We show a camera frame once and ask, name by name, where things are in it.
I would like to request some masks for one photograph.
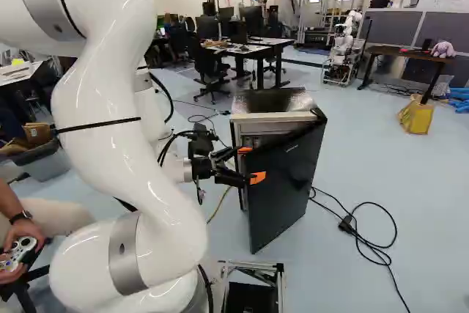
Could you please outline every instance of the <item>cubicle partition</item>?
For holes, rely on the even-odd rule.
[[[421,48],[425,39],[433,44],[440,40],[451,42],[457,51],[452,65],[446,65],[443,75],[454,76],[451,86],[469,86],[469,33],[462,30],[469,23],[469,13],[435,12],[420,9],[370,9],[363,14],[359,32],[371,45],[395,45],[406,48]],[[378,82],[411,84],[425,88],[435,74],[435,66],[424,60],[381,56],[376,61],[372,78]]]

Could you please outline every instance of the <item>gray floor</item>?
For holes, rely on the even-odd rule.
[[[246,64],[252,70],[252,63]],[[399,237],[389,251],[399,288],[412,312],[469,312],[469,116],[438,106],[428,136],[402,131],[396,113],[408,103],[404,97],[369,90],[359,92],[321,86],[320,70],[285,65],[291,86],[305,86],[328,116],[314,185],[340,198],[346,207],[359,202],[378,202],[396,219]],[[155,70],[175,100],[193,102],[200,86],[190,68]],[[273,76],[265,86],[273,84]],[[210,106],[208,99],[199,104]],[[229,98],[216,108],[229,107]],[[209,109],[176,103],[171,125],[189,128],[187,117],[211,115]],[[221,138],[229,141],[229,118],[213,117]],[[184,153],[183,141],[179,144]],[[73,200],[86,205],[99,219],[124,210],[107,196],[83,184],[74,172],[39,184],[29,179],[14,184],[20,197]],[[193,185],[181,185],[194,196]],[[204,182],[207,191],[203,212],[211,214],[224,187]],[[323,202],[338,207],[324,196]],[[378,243],[392,236],[390,221],[379,210],[357,214],[363,235]],[[293,227],[251,255],[248,227],[232,191],[209,226],[210,254],[218,259],[254,259],[284,262],[287,271],[287,312],[404,312],[385,268],[361,258],[354,241],[337,229],[336,219],[310,204],[306,215]],[[47,263],[54,246],[47,248],[40,264]],[[46,281],[33,286],[40,312],[65,312],[47,291]]]

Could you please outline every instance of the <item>person's hand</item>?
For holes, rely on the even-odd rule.
[[[4,251],[8,252],[12,248],[13,242],[23,236],[31,236],[37,240],[36,253],[44,246],[45,237],[38,225],[32,220],[20,219],[10,227],[3,244]]]
[[[7,254],[0,255],[0,261],[9,260],[10,256]],[[26,271],[28,270],[28,266],[20,263],[19,266],[16,268],[15,271],[9,272],[6,270],[0,270],[0,285],[9,284],[18,280]]]

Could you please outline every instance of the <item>white game controller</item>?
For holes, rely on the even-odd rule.
[[[15,271],[23,261],[27,260],[28,254],[34,252],[37,240],[34,237],[20,237],[12,244],[12,249],[8,254],[10,259],[0,262],[0,271]]]

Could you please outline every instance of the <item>pink stuffed toy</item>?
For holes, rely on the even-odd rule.
[[[433,47],[432,55],[440,58],[456,56],[453,45],[450,42],[440,42]]]

